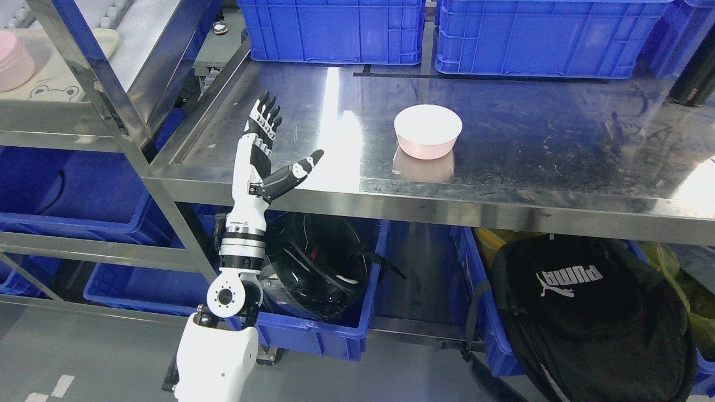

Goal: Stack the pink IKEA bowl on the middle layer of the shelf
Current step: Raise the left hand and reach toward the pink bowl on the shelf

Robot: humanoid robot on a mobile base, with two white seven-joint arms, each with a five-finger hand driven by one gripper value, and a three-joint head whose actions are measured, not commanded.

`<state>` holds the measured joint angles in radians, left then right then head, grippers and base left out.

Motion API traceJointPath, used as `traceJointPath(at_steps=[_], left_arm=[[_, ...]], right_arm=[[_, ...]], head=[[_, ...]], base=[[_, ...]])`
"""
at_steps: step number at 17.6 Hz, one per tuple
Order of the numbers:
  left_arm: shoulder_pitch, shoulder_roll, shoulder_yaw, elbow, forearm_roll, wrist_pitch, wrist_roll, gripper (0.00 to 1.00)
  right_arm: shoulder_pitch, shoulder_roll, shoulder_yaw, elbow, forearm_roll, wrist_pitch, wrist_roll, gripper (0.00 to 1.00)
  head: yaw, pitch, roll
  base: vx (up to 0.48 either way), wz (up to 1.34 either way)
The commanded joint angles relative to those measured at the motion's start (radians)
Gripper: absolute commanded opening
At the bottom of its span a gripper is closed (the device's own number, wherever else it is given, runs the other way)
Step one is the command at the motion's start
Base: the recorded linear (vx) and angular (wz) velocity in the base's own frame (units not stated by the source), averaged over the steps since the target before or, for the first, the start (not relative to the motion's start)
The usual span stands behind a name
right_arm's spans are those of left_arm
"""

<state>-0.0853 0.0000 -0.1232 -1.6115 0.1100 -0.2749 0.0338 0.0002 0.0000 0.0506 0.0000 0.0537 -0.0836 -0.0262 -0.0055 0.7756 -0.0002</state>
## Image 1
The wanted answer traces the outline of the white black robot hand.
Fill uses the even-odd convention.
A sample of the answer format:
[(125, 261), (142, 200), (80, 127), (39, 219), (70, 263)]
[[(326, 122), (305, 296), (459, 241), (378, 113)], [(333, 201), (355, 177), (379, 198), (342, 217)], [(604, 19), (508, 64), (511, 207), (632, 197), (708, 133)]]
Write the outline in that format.
[(244, 130), (237, 143), (232, 175), (234, 205), (226, 217), (226, 232), (262, 234), (266, 231), (265, 212), (283, 194), (306, 180), (324, 155), (311, 155), (279, 170), (271, 170), (271, 152), (283, 122), (275, 96), (263, 92), (250, 108)]

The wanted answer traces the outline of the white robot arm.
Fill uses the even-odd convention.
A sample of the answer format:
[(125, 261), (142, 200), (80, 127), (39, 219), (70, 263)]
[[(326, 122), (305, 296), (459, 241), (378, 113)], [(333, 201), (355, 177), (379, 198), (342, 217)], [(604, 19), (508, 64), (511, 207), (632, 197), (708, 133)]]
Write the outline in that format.
[(161, 385), (178, 401), (238, 401), (257, 362), (265, 227), (228, 227), (219, 254), (219, 273), (187, 319)]

